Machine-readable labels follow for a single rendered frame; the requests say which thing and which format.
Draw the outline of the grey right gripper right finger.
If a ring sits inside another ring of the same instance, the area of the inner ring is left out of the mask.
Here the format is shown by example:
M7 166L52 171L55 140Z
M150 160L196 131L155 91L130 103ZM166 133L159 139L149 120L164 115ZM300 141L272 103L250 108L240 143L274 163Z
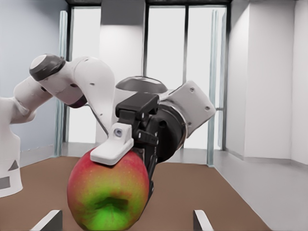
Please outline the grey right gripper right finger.
M206 213L203 210L193 211L193 231L214 231Z

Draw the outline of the red green apple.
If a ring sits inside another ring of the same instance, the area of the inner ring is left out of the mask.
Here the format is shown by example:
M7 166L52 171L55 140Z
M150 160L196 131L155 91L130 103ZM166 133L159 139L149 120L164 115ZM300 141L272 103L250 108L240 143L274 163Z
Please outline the red green apple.
M83 230L119 231L140 218L149 194L149 179L142 159L129 151L114 166L91 161L85 153L71 171L67 203Z

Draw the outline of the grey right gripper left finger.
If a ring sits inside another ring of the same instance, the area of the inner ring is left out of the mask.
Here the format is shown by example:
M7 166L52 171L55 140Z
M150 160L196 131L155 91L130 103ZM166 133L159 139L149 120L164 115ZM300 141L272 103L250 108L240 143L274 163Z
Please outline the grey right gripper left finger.
M51 210L30 231L63 231L62 210Z

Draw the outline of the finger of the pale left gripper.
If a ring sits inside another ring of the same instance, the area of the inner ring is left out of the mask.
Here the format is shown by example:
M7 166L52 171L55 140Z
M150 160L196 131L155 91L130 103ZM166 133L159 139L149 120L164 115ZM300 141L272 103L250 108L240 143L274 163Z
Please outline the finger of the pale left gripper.
M93 162L113 166L133 145L132 125L117 122L111 126L107 140L90 152L90 159Z

